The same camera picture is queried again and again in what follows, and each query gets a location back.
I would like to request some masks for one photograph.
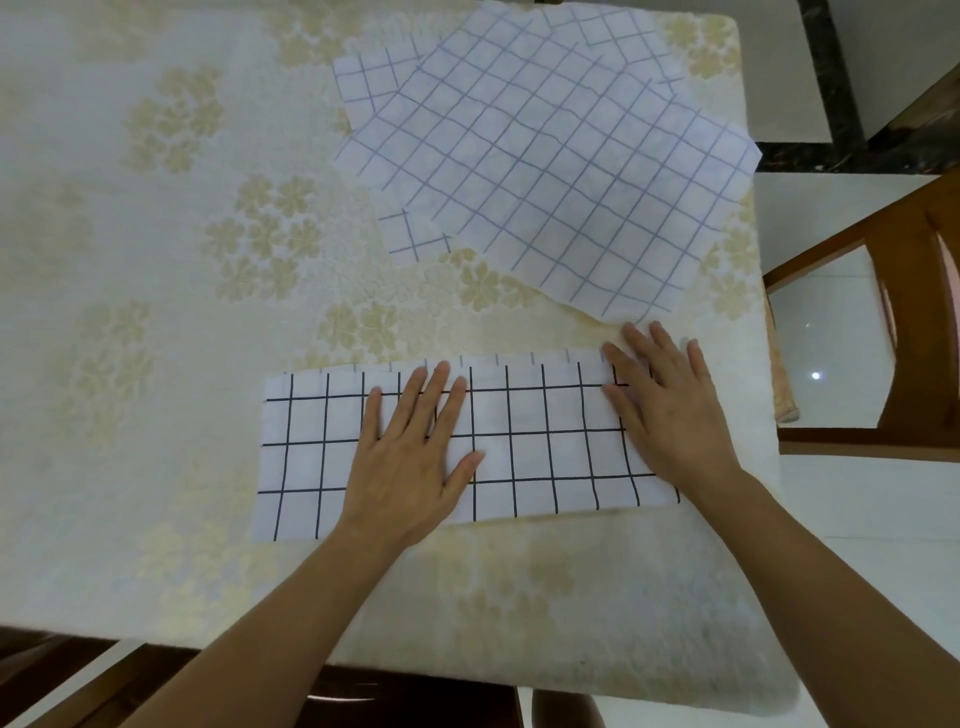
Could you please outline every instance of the dark marble floor border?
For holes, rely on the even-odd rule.
[[[960,151],[909,148],[874,151],[867,145],[853,98],[850,75],[828,0],[797,0],[817,84],[827,113],[830,144],[758,142],[763,152],[757,172],[941,174],[960,165]]]

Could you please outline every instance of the wooden chair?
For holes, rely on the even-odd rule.
[[[861,245],[896,355],[883,412],[875,428],[782,427],[780,452],[960,462],[960,170],[774,268],[767,293]]]

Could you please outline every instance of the blue grid paper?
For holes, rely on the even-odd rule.
[[[601,57],[618,58],[641,80],[684,91],[682,66],[669,52],[650,13],[635,8],[566,3],[537,8],[551,35],[583,43]],[[410,78],[420,59],[440,43],[432,34],[405,38],[381,51],[347,56],[333,62],[350,125],[359,129],[382,109]],[[453,238],[420,215],[411,216],[391,197],[374,201],[384,247],[399,265],[430,260],[451,249]]]
[[[407,212],[393,197],[373,192],[372,200],[383,245],[398,265],[433,260],[463,247],[423,215]]]
[[[759,152],[538,18],[484,3],[338,163],[596,318],[673,310]]]
[[[253,538],[329,533],[343,510],[367,394],[373,386],[383,391],[382,431],[414,368],[437,363],[347,365],[268,379]],[[461,356],[451,365],[448,383],[463,375],[470,391],[446,471],[472,450],[487,457],[446,523],[680,502],[637,455],[600,391],[615,381],[600,352]]]
[[[640,81],[687,93],[683,65],[667,47],[648,11],[590,3],[563,3],[538,9],[553,37],[582,42],[610,63],[624,63]]]
[[[440,43],[434,34],[408,36],[378,51],[343,56],[333,62],[333,76],[353,129],[366,124],[406,83],[420,59]]]

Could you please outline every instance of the tablecloth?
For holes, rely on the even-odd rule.
[[[0,622],[200,647],[310,543],[254,544],[264,377],[615,334],[471,251],[398,268],[330,61],[448,31],[468,0],[0,4]],[[735,25],[659,16],[744,121]],[[698,336],[776,492],[752,198],[670,326]],[[797,680],[685,504],[437,532],[334,662],[754,713]]]

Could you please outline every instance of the forearm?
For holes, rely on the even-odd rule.
[[[293,725],[326,658],[395,558],[335,530],[126,727]]]
[[[750,580],[829,725],[960,724],[960,663],[754,478],[720,480],[691,498]]]

